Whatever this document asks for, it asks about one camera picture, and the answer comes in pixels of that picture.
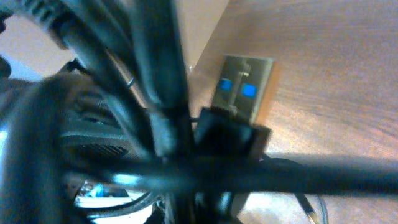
wooden desk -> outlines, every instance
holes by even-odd
[[[282,67],[263,120],[269,153],[398,159],[398,1],[232,0],[189,76],[194,115],[210,104],[223,54]],[[398,222],[391,198],[326,203],[330,223]],[[293,196],[276,194],[253,195],[241,219],[309,223]]]

wooden surface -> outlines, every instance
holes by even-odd
[[[232,0],[189,76],[195,115],[210,104],[223,54],[282,67],[263,121],[269,153],[398,159],[398,1]],[[330,223],[398,223],[397,201],[326,197]],[[309,223],[279,194],[252,194],[240,218]]]

usb connector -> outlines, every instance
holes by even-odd
[[[268,90],[276,90],[276,71],[271,58],[227,55],[211,107],[249,124],[261,123],[257,119],[269,111],[272,98],[266,95],[273,95]]]

wall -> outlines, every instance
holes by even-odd
[[[178,0],[178,17],[182,33],[185,64],[195,66],[200,54],[221,17],[228,0]],[[51,75],[73,54],[60,50],[33,23],[13,16],[6,21],[7,30],[0,35],[0,54],[21,61],[38,73]]]

metal grille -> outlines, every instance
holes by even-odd
[[[117,159],[128,153],[128,150],[120,146],[109,146],[104,144],[85,144],[78,146],[77,152],[85,157],[101,157],[104,159]]]

